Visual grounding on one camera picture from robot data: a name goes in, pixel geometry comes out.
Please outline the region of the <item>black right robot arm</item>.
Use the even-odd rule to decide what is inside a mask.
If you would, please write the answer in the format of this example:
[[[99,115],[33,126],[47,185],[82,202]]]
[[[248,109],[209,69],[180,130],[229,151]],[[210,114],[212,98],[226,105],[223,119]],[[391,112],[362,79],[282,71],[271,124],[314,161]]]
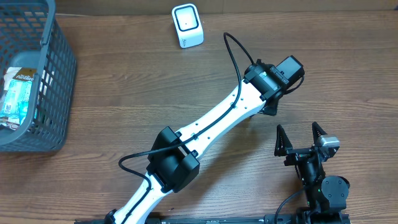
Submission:
[[[274,155],[285,157],[284,165],[295,167],[302,181],[310,210],[317,213],[338,213],[346,209],[350,184],[338,175],[327,176],[323,163],[334,157],[340,148],[340,140],[327,134],[318,123],[312,123],[313,144],[294,149],[281,125],[276,127]]]

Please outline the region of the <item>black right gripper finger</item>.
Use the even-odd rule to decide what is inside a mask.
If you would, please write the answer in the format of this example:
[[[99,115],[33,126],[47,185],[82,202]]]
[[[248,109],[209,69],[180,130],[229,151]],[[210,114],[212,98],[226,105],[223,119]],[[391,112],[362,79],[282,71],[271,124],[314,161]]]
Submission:
[[[327,133],[321,128],[321,126],[316,121],[312,123],[312,134],[313,134],[314,145],[316,146],[321,146],[320,137],[323,135],[327,135]]]
[[[277,130],[276,132],[277,136],[275,142],[274,155],[279,157],[287,156],[293,150],[293,146],[281,124],[277,125],[276,130]]]

